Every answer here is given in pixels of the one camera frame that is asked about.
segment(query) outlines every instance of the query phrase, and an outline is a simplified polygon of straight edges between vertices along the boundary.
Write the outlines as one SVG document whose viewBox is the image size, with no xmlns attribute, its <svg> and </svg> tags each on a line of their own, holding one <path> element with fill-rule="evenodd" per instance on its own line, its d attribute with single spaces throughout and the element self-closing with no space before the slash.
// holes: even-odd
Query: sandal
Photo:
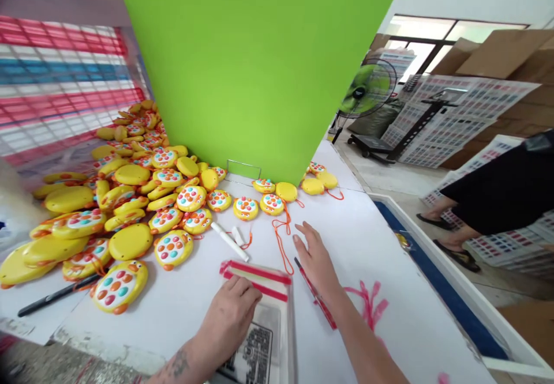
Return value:
<svg viewBox="0 0 554 384">
<path fill-rule="evenodd" d="M 440 218 L 440 221 L 434 221 L 434 220 L 426 219 L 421 214 L 416 214 L 415 216 L 418 217 L 424 223 L 432 224 L 435 227 L 439 227 L 439 228 L 445 229 L 447 231 L 453 231 L 454 230 L 454 226 L 442 217 Z"/>
<path fill-rule="evenodd" d="M 464 269 L 467 269 L 473 273 L 478 273 L 481 271 L 481 268 L 477 266 L 475 259 L 467 250 L 464 251 L 452 251 L 444 247 L 438 240 L 433 240 L 433 243 L 440 248 L 447 255 L 452 257 L 456 263 L 458 263 Z"/>
</svg>

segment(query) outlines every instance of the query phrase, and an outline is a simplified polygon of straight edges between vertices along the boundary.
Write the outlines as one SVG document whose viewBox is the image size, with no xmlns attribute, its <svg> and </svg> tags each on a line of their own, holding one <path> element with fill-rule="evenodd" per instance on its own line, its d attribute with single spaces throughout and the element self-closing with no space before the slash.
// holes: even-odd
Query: electric fan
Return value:
<svg viewBox="0 0 554 384">
<path fill-rule="evenodd" d="M 375 113 L 389 99 L 396 86 L 396 70 L 388 61 L 368 58 L 360 67 L 340 105 L 329 133 L 335 134 L 333 143 L 342 132 L 347 119 L 356 119 Z"/>
</svg>

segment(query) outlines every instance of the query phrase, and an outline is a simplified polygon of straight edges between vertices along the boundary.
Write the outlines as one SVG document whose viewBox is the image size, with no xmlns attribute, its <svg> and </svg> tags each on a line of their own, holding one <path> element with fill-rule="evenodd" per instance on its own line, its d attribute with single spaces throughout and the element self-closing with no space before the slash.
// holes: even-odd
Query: green backdrop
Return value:
<svg viewBox="0 0 554 384">
<path fill-rule="evenodd" d="M 391 2 L 125 0 L 170 143 L 294 184 Z"/>
</svg>

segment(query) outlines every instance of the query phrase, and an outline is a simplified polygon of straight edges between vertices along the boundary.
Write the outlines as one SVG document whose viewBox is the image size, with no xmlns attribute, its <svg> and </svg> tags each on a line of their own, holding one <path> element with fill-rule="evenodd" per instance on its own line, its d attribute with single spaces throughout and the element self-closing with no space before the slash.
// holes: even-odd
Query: window frame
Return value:
<svg viewBox="0 0 554 384">
<path fill-rule="evenodd" d="M 521 31 L 524 31 L 525 29 L 528 29 L 531 25 L 530 24 L 517 24 L 514 22 L 491 22 L 491 21 L 479 21 L 479 20 L 472 20 L 472 19 L 465 19 L 465 18 L 442 18 L 442 17 L 423 17 L 423 16 L 417 16 L 417 15 L 405 15 L 405 14 L 394 14 L 393 18 L 395 16 L 402 16 L 407 18 L 427 18 L 427 19 L 436 19 L 436 20 L 445 20 L 445 21 L 454 21 L 450 29 L 447 31 L 447 33 L 444 35 L 442 39 L 435 39 L 435 38 L 415 38 L 415 37 L 407 37 L 402 35 L 391 35 L 389 38 L 389 41 L 402 41 L 405 42 L 406 45 L 404 48 L 406 48 L 410 43 L 418 43 L 418 44 L 434 44 L 435 47 L 431 50 L 425 61 L 423 61 L 423 64 L 421 67 L 417 70 L 416 74 L 423 74 L 427 67 L 433 62 L 439 51 L 444 46 L 453 46 L 456 41 L 454 40 L 447 40 L 446 37 L 450 35 L 452 30 L 456 27 L 458 22 L 479 22 L 481 24 L 503 24 L 503 25 L 514 25 L 518 27 L 524 27 L 521 29 Z M 405 84 L 405 81 L 400 81 L 401 77 L 398 77 L 398 84 Z"/>
</svg>

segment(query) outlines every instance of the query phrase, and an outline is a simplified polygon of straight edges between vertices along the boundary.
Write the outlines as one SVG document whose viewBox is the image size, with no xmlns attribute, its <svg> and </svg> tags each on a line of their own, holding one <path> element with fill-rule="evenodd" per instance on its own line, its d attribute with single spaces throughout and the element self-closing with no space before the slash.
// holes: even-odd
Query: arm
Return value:
<svg viewBox="0 0 554 384">
<path fill-rule="evenodd" d="M 293 236 L 300 263 L 335 318 L 358 383 L 409 384 L 340 286 L 319 233 L 306 222 L 296 228 L 308 243 L 306 249 L 300 237 Z"/>
<path fill-rule="evenodd" d="M 202 384 L 242 344 L 261 292 L 252 283 L 233 276 L 215 295 L 198 333 L 148 384 Z"/>
</svg>

